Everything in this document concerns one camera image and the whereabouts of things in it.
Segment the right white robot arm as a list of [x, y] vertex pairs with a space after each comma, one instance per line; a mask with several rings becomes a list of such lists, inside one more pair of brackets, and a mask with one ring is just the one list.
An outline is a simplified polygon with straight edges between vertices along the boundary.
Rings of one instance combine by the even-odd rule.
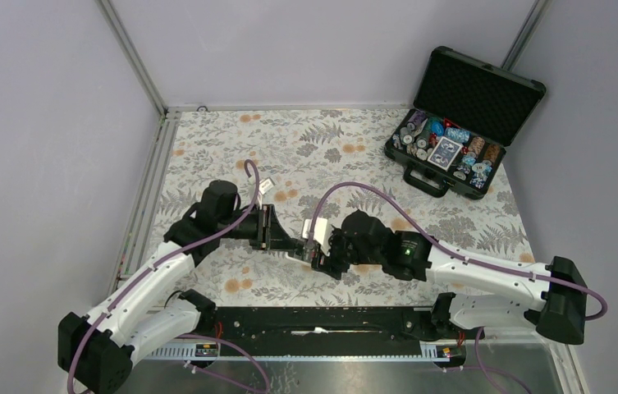
[[401, 281], [446, 282], [481, 295], [439, 295], [433, 331], [451, 338], [461, 329], [532, 328], [546, 339], [581, 345], [587, 321], [586, 283], [575, 263], [556, 256], [549, 264], [513, 262], [429, 240], [416, 231], [392, 231], [355, 211], [340, 227], [308, 219], [302, 236], [310, 243], [313, 270], [341, 279], [351, 266], [377, 265]]

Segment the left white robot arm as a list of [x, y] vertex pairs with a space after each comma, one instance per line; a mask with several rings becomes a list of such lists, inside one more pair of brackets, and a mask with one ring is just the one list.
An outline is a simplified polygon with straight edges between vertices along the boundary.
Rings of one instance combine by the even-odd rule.
[[149, 311], [165, 290], [191, 273], [224, 238], [246, 240], [257, 250], [288, 251], [295, 246], [271, 204], [262, 197], [274, 186], [254, 183], [251, 200], [229, 181], [211, 181], [164, 234], [153, 255], [125, 283], [83, 316], [70, 312], [57, 326], [57, 364], [68, 374], [67, 391], [81, 383], [91, 393], [114, 393], [132, 369], [170, 340], [191, 332], [206, 337], [215, 326], [213, 312], [182, 297], [154, 316]]

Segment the white remote control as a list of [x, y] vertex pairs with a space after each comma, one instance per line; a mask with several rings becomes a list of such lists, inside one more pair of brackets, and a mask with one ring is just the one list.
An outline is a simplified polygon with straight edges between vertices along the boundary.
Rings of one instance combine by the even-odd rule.
[[300, 247], [295, 250], [285, 252], [285, 258], [294, 262], [310, 265], [314, 259], [314, 252]]

